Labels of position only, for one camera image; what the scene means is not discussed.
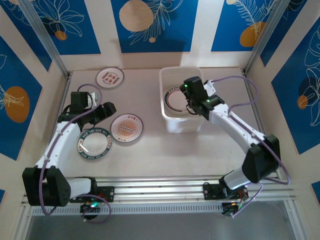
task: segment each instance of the white plastic bin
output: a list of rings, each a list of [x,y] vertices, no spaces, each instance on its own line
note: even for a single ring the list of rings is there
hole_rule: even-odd
[[[199,76],[203,81],[201,69],[195,66],[174,66],[162,68],[159,72],[161,113],[165,120],[165,128],[169,133],[192,133],[200,129],[204,122],[203,116],[191,114],[175,114],[164,104],[164,95],[167,90],[180,86],[184,80]]]

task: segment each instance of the plate with red text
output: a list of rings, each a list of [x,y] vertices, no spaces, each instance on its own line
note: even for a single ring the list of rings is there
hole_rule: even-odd
[[[164,94],[164,104],[175,114],[187,114],[187,105],[185,95],[180,91],[178,86],[170,88]]]
[[[102,69],[95,77],[96,83],[105,89],[112,89],[120,85],[125,78],[124,72],[117,67]]]
[[[144,130],[144,124],[140,117],[134,114],[118,116],[110,127],[113,138],[121,143],[131,143],[137,140]]]

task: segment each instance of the white robotic arm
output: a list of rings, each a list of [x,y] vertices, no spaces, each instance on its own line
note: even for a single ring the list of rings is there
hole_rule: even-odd
[[[279,167],[271,153],[261,144],[266,143],[277,156],[280,156],[278,139],[273,135],[265,136],[230,111],[228,105],[215,95],[213,83],[207,81],[203,85],[201,79],[195,76],[185,80],[180,90],[188,102],[187,108],[191,108],[195,115],[203,116],[213,124],[219,125],[246,154],[240,168],[219,180],[220,185],[226,189],[219,199],[227,197],[228,193],[243,185],[258,183]]]
[[[35,164],[35,167],[27,167],[23,171],[23,183],[31,206],[40,205],[39,186],[41,184],[45,206],[63,207],[68,204],[70,199],[79,195],[97,194],[98,187],[93,177],[77,177],[67,180],[61,171],[62,165],[67,161],[71,149],[75,147],[75,141],[84,125],[87,123],[96,125],[117,111],[113,103],[106,102],[97,106],[97,101],[95,92],[92,94],[79,91],[71,93],[71,104],[59,116],[56,131],[43,156]],[[79,118],[75,122],[70,122],[76,116]],[[40,173],[44,166],[46,182],[40,179]]]

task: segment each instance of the white plate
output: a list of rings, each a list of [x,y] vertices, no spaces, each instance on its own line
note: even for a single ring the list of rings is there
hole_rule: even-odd
[[[95,127],[82,132],[76,146],[85,159],[99,159],[109,152],[112,138],[107,130]]]
[[[117,67],[102,69],[95,76],[96,83],[103,88],[112,89],[120,85],[125,78],[124,72]]]
[[[144,130],[142,120],[134,114],[118,116],[112,123],[110,131],[115,140],[121,143],[131,143],[137,140]]]
[[[186,114],[187,100],[185,95],[180,91],[178,86],[170,88],[164,94],[164,104],[175,114]]]

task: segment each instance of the white tabletop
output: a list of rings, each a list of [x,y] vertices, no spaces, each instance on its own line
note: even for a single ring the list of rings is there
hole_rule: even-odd
[[[241,76],[239,68],[203,68],[204,77],[218,79]],[[114,89],[101,89],[102,102],[112,102],[117,112],[97,124],[110,130],[111,122],[119,115],[132,113],[144,124],[141,138],[124,145],[113,140],[110,151],[97,160],[87,160],[77,152],[76,141],[67,161],[61,166],[66,177],[159,177],[224,175],[242,165],[245,154],[219,126],[205,121],[195,133],[168,133],[161,115],[159,69],[124,70],[124,81]],[[70,93],[82,84],[95,84],[98,70],[74,71],[65,106]],[[249,101],[244,82],[230,79],[215,84],[216,94],[231,106]],[[81,90],[93,92],[92,87]],[[257,129],[251,106],[234,112]]]

